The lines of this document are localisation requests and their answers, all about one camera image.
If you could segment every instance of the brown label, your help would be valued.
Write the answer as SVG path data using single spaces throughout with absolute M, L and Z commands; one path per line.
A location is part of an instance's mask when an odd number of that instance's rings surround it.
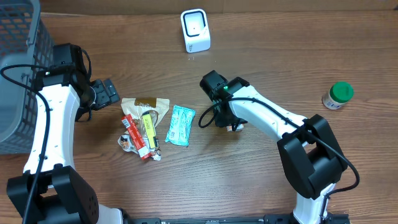
M 156 98 L 137 98 L 134 102 L 135 106 L 150 106 L 156 108 Z

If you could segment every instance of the wall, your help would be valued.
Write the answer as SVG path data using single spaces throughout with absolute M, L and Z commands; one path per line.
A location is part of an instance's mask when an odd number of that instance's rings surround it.
M 40 0 L 42 12 L 62 14 L 180 14 L 272 11 L 393 10 L 398 0 Z

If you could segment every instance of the yellow snack bar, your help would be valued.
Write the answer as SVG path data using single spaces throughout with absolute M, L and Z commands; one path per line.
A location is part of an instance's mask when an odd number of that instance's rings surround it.
M 145 132 L 147 133 L 149 141 L 149 147 L 151 149 L 157 147 L 155 127 L 149 112 L 145 112 L 142 114 L 142 120 L 144 121 Z

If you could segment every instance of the green lid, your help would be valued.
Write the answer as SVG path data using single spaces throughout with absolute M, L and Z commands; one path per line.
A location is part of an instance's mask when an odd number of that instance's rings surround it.
M 330 88 L 330 96 L 336 102 L 346 103 L 354 96 L 354 89 L 347 82 L 338 82 Z

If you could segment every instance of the teal pouch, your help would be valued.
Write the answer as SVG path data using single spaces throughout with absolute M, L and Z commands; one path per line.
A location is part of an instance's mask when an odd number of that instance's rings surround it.
M 189 145 L 189 134 L 195 111 L 189 108 L 174 105 L 170 129 L 167 132 L 166 142 L 171 142 L 178 146 Z

